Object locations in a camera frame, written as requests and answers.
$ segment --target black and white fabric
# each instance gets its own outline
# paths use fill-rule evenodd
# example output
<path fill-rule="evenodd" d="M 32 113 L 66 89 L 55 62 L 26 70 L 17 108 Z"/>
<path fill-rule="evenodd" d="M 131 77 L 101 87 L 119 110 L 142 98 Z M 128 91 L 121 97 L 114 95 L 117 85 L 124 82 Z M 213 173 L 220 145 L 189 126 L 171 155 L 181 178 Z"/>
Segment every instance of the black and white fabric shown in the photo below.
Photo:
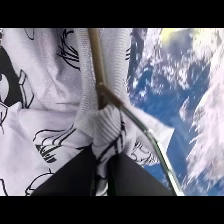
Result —
<path fill-rule="evenodd" d="M 109 88 L 167 149 L 173 129 L 131 106 L 125 81 L 131 29 L 99 29 Z M 158 163 L 153 147 L 112 105 L 98 110 L 86 28 L 5 28 L 0 49 L 0 195 L 31 195 L 83 149 L 97 159 L 97 195 L 106 165 L 125 152 Z"/>

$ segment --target black object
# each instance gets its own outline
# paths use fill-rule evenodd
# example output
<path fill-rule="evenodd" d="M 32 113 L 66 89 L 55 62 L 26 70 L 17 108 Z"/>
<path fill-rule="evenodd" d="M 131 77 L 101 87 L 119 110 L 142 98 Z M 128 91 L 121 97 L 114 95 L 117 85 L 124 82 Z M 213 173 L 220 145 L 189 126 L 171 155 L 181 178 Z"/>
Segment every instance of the black object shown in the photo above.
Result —
<path fill-rule="evenodd" d="M 95 195 L 96 159 L 91 147 L 83 150 L 39 186 L 31 196 Z M 171 196 L 159 181 L 127 155 L 121 153 L 108 163 L 109 196 Z"/>

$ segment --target white fabric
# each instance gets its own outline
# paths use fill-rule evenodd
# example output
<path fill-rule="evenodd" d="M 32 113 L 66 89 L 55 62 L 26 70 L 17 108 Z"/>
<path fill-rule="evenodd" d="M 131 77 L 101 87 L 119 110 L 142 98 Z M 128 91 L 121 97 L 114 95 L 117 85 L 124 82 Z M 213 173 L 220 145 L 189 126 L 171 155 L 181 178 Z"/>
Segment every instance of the white fabric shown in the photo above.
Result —
<path fill-rule="evenodd" d="M 133 108 L 127 96 L 130 33 L 131 29 L 100 29 L 108 86 L 167 150 L 173 129 Z M 1 69 L 0 61 L 0 195 L 30 195 L 90 144 L 102 178 L 97 195 L 106 192 L 103 179 L 112 155 L 123 150 L 142 166 L 158 162 L 150 143 L 120 111 L 111 105 L 98 111 L 86 28 L 7 28 L 2 45 L 22 99 L 6 105 L 13 91 L 9 71 Z"/>

